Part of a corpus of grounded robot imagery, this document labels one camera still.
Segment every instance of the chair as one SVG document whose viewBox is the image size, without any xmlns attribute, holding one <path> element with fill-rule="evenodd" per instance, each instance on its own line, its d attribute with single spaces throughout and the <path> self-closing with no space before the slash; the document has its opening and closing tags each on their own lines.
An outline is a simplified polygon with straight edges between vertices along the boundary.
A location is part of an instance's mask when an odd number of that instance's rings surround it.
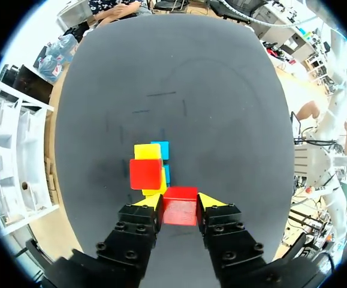
<svg viewBox="0 0 347 288">
<path fill-rule="evenodd" d="M 225 0 L 230 6 L 232 6 L 237 11 L 252 17 L 254 11 L 256 11 L 261 6 L 268 3 L 267 0 Z M 245 22 L 250 24 L 251 22 L 245 18 L 242 18 L 236 13 L 233 13 L 228 7 L 218 0 L 206 0 L 207 9 L 211 8 L 217 16 L 223 19 L 232 19 L 237 22 Z"/>
<path fill-rule="evenodd" d="M 166 12 L 186 12 L 189 0 L 162 0 L 155 4 L 153 9 Z"/>
</svg>

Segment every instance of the yellow cube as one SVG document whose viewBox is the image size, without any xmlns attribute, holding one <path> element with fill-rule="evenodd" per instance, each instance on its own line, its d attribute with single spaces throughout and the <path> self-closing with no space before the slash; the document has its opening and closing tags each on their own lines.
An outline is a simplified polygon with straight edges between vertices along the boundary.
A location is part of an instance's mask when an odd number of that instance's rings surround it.
<svg viewBox="0 0 347 288">
<path fill-rule="evenodd" d="M 160 144 L 135 145 L 135 159 L 161 159 Z"/>
<path fill-rule="evenodd" d="M 161 193 L 164 195 L 164 193 L 167 190 L 167 180 L 165 178 L 165 169 L 164 167 L 161 170 L 161 186 L 160 189 L 158 190 L 150 190 L 150 189 L 142 189 L 141 192 L 143 192 L 144 196 L 151 196 L 151 195 L 155 195 L 157 193 Z"/>
</svg>

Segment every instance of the white wall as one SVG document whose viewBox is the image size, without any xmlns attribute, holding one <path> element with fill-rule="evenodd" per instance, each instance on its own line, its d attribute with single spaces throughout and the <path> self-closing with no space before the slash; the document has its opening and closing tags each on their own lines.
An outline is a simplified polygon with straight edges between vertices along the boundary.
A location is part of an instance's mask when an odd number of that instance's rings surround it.
<svg viewBox="0 0 347 288">
<path fill-rule="evenodd" d="M 20 68 L 24 64 L 37 73 L 33 63 L 37 60 L 41 49 L 63 34 L 56 24 L 56 15 L 68 2 L 70 0 L 47 0 L 34 7 L 27 18 L 23 19 L 21 26 L 17 28 L 16 34 L 12 36 L 3 51 L 1 65 L 13 64 Z"/>
</svg>

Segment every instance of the dark shirt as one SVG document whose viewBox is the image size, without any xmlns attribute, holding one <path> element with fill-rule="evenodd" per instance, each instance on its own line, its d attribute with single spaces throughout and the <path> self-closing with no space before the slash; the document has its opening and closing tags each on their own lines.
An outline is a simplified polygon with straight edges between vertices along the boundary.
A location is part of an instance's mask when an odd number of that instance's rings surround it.
<svg viewBox="0 0 347 288">
<path fill-rule="evenodd" d="M 144 1 L 138 0 L 141 2 L 141 5 L 144 6 Z M 90 10 L 92 11 L 93 15 L 96 15 L 97 13 L 100 13 L 102 11 L 107 11 L 117 4 L 130 4 L 132 2 L 135 2 L 135 0 L 89 0 L 89 6 Z"/>
</svg>

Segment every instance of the bolt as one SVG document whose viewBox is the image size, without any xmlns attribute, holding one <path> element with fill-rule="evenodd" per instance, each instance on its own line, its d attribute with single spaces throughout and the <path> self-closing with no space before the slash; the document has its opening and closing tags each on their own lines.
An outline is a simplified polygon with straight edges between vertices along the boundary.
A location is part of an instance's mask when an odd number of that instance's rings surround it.
<svg viewBox="0 0 347 288">
<path fill-rule="evenodd" d="M 222 232 L 222 231 L 224 231 L 224 227 L 217 225 L 215 228 L 213 228 L 213 230 L 216 232 Z"/>
<path fill-rule="evenodd" d="M 272 283 L 278 283 L 281 281 L 281 276 L 273 274 L 273 273 L 269 274 L 267 277 L 267 281 Z"/>
<path fill-rule="evenodd" d="M 117 230 L 124 230 L 125 229 L 125 223 L 123 221 L 119 221 L 116 223 Z"/>
<path fill-rule="evenodd" d="M 137 225 L 137 231 L 144 232 L 146 230 L 145 225 Z"/>
<path fill-rule="evenodd" d="M 105 250 L 107 248 L 106 244 L 103 242 L 99 242 L 96 244 L 96 249 L 99 251 Z"/>
<path fill-rule="evenodd" d="M 137 259 L 137 253 L 135 251 L 128 250 L 125 252 L 125 258 L 135 260 Z"/>
<path fill-rule="evenodd" d="M 234 251 L 227 251 L 227 252 L 224 252 L 224 254 L 222 255 L 222 260 L 224 261 L 233 260 L 235 258 L 236 258 L 236 252 Z"/>
<path fill-rule="evenodd" d="M 239 228 L 239 229 L 244 229 L 244 223 L 242 223 L 242 222 L 237 222 L 237 223 L 236 223 L 236 227 Z"/>
<path fill-rule="evenodd" d="M 255 246 L 254 246 L 254 249 L 255 249 L 256 251 L 262 251 L 262 250 L 264 249 L 264 244 L 263 244 L 263 243 L 257 242 L 257 243 L 255 244 Z"/>
</svg>

